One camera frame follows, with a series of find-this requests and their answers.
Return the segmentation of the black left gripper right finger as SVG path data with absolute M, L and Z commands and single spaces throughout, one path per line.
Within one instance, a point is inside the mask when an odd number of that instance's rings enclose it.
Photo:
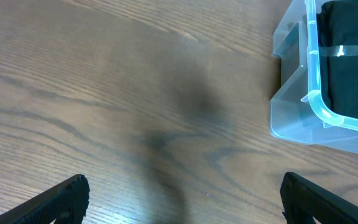
M 294 172 L 284 175 L 280 196 L 288 224 L 358 224 L 358 206 Z

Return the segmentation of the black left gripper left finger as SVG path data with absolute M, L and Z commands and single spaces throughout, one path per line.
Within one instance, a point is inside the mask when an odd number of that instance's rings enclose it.
M 0 224 L 81 224 L 89 200 L 88 180 L 76 174 L 3 213 Z

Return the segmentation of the black cloth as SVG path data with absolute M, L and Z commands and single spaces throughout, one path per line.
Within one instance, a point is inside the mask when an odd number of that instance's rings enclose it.
M 316 16 L 323 100 L 358 119 L 358 1 L 329 1 Z

